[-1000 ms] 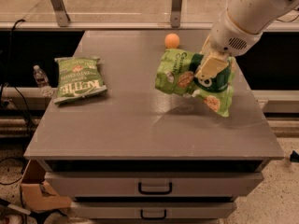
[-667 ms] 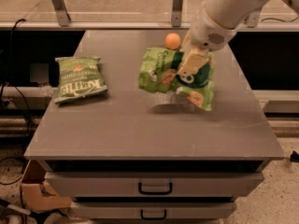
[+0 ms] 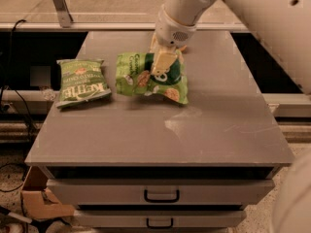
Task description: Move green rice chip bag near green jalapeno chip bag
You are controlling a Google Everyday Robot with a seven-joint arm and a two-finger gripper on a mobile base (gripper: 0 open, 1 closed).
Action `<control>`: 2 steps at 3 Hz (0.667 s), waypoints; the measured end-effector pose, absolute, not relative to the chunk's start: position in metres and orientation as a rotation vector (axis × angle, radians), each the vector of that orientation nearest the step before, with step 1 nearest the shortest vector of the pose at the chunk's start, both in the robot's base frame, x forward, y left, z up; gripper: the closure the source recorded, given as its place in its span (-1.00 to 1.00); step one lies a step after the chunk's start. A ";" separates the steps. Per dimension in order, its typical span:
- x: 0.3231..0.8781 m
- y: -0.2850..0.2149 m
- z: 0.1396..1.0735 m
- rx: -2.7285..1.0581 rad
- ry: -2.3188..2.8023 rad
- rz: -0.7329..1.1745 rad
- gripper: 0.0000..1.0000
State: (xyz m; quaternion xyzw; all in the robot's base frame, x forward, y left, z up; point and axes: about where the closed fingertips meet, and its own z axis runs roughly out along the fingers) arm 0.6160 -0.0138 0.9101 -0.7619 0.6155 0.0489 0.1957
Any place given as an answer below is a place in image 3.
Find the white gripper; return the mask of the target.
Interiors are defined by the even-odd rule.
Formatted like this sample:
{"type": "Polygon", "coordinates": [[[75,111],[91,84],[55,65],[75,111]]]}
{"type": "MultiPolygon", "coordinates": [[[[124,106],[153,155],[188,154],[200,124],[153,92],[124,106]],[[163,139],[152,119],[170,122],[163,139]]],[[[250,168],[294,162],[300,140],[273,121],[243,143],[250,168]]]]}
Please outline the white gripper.
{"type": "Polygon", "coordinates": [[[161,6],[150,44],[150,52],[155,53],[151,69],[153,76],[163,75],[177,59],[175,48],[156,50],[158,44],[166,47],[181,47],[188,43],[195,31],[196,10],[194,6],[161,6]]]}

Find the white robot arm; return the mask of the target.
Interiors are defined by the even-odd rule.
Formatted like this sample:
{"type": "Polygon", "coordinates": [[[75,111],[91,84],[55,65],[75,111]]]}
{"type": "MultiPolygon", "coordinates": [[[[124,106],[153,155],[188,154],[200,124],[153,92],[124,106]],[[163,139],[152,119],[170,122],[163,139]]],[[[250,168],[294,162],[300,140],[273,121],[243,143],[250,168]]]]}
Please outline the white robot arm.
{"type": "MultiPolygon", "coordinates": [[[[217,0],[165,0],[155,23],[151,74],[177,59],[201,16],[217,0]]],[[[222,0],[306,95],[311,94],[311,0],[222,0]]]]}

